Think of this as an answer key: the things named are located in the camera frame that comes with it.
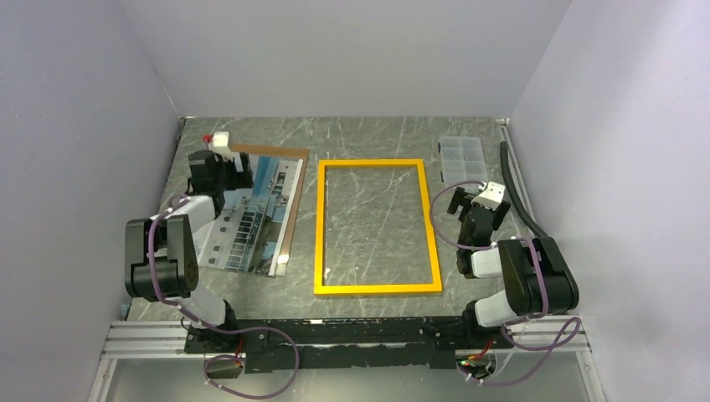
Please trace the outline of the building photo print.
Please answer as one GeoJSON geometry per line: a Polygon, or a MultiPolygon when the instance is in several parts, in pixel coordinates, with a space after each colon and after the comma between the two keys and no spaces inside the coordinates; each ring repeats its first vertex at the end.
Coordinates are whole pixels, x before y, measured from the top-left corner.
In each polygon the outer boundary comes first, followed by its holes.
{"type": "Polygon", "coordinates": [[[252,221],[253,213],[244,211],[252,189],[227,191],[218,218],[195,235],[202,268],[254,275],[247,271],[250,263],[247,239],[255,237],[259,224],[252,221]]]}

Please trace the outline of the brown backing board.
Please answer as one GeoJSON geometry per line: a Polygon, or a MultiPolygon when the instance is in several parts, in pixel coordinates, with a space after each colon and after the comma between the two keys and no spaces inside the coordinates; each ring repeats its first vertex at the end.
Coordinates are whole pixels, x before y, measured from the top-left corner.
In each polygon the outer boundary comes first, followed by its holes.
{"type": "Polygon", "coordinates": [[[309,151],[305,148],[232,145],[234,152],[250,156],[255,185],[244,211],[254,214],[258,232],[247,239],[247,271],[262,276],[283,276],[290,258],[296,217],[304,188],[309,151]]]}

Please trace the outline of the yellow picture frame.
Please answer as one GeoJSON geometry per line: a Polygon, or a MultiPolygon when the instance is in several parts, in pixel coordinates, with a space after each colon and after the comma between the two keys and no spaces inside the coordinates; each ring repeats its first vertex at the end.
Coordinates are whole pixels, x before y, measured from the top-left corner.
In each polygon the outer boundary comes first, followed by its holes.
{"type": "Polygon", "coordinates": [[[318,162],[316,187],[316,223],[314,251],[314,286],[316,296],[380,296],[430,294],[443,290],[435,231],[430,217],[430,195],[424,161],[421,159],[322,159],[318,162]],[[423,213],[426,247],[430,261],[429,283],[336,285],[325,283],[326,206],[328,168],[415,168],[423,213]]]}

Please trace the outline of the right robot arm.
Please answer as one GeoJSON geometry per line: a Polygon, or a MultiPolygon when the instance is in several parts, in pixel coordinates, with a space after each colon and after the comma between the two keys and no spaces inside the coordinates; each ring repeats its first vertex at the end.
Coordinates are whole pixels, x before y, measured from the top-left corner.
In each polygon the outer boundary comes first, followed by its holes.
{"type": "Polygon", "coordinates": [[[511,207],[504,193],[493,182],[478,194],[457,187],[447,207],[460,221],[455,242],[460,274],[466,279],[500,278],[503,284],[494,295],[468,303],[461,314],[461,338],[473,348],[509,322],[568,312],[579,304],[579,287],[553,238],[492,239],[511,207]]]}

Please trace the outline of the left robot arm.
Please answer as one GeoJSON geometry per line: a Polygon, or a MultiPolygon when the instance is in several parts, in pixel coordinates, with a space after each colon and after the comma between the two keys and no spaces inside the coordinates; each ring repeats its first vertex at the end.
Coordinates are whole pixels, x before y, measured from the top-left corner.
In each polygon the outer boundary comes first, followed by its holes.
{"type": "Polygon", "coordinates": [[[185,192],[159,214],[132,219],[125,227],[124,283],[133,298],[160,302],[184,317],[220,352],[239,342],[234,310],[199,279],[193,236],[223,212],[225,194],[254,186],[250,156],[201,150],[188,156],[185,192]]]}

